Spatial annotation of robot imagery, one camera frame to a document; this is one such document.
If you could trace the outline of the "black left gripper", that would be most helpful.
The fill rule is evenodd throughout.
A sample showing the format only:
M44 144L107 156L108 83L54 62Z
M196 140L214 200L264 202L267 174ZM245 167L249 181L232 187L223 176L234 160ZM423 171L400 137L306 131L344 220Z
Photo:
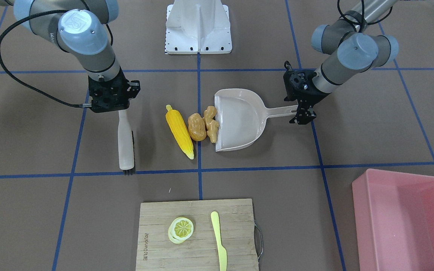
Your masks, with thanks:
M322 101L329 94L320 91L312 79L317 77L317 72L312 69L293 69L289 61L284 62L286 72L283 81L286 89L284 101L298 101L298 108L295 117L289 123L306 125L313 121L317 114L313 106Z

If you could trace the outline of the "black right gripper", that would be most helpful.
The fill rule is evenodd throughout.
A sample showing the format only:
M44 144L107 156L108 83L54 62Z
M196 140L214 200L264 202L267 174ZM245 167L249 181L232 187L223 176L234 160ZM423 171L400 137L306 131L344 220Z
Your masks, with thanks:
M122 71L110 81L95 81L88 77L89 95L92 97L90 110L94 113L107 113L126 110L130 99L140 92L140 81L128 81Z

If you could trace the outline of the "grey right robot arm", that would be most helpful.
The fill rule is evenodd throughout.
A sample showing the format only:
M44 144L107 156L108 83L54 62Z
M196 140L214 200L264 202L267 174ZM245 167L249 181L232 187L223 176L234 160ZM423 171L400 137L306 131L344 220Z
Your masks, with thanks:
M126 79L112 48L113 36L107 24L118 17L115 0L0 0L0 6L12 6L15 23L0 35L0 47L9 32L23 25L33 34L74 55L88 74L90 103L64 105L89 108L94 113L118 111L127 114L130 100L140 91L138 80ZM3 70L18 83L43 94L17 79L2 60Z

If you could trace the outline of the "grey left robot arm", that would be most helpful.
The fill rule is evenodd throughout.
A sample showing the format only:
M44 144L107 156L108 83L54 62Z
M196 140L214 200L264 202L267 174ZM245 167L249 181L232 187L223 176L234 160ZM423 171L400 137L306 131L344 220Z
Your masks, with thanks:
M296 115L290 123L306 125L317 115L314 107L354 75L392 62L399 53L396 38L369 36L365 29L391 14L394 0L362 0L342 12L332 25L320 25L312 34L312 47L328 58L315 70L293 69L286 61L283 81L285 101L297 101Z

